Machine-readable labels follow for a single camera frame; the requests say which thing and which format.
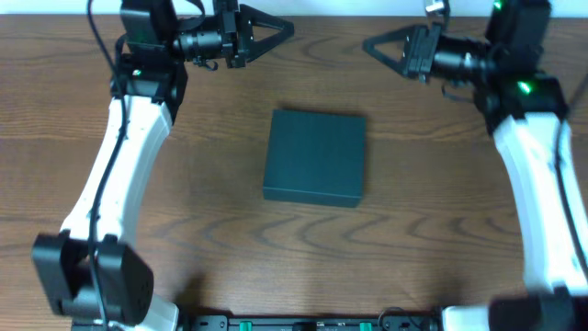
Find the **dark green box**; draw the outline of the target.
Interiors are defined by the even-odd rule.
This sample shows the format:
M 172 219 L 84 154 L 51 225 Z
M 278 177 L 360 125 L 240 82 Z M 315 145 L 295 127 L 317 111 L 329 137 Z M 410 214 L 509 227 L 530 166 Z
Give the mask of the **dark green box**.
M 364 196 L 366 131 L 361 116 L 274 110 L 264 198 L 355 208 Z

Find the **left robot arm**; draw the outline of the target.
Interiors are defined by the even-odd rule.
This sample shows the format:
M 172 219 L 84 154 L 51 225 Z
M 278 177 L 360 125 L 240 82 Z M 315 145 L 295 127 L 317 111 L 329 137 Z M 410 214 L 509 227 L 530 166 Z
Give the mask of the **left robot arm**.
M 107 129 L 85 187 L 57 234 L 31 258 L 52 311 L 75 330 L 183 330 L 190 322 L 156 295 L 135 252 L 154 161 L 183 102 L 188 63 L 241 68 L 295 31 L 281 17 L 235 1 L 179 17 L 170 0 L 124 0 L 125 29 L 105 58 L 112 72 Z

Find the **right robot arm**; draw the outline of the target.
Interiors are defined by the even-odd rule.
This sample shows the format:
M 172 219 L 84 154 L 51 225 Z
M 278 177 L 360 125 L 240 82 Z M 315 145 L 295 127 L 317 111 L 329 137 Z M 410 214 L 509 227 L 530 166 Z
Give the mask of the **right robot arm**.
M 447 33 L 446 1 L 430 1 L 430 25 L 363 43 L 397 74 L 471 86 L 471 102 L 503 159 L 524 251 L 526 294 L 484 305 L 448 306 L 428 330 L 584 330 L 587 326 L 587 214 L 571 152 L 570 105 L 559 80 L 539 67 L 551 15 L 548 0 L 499 0 L 484 40 Z

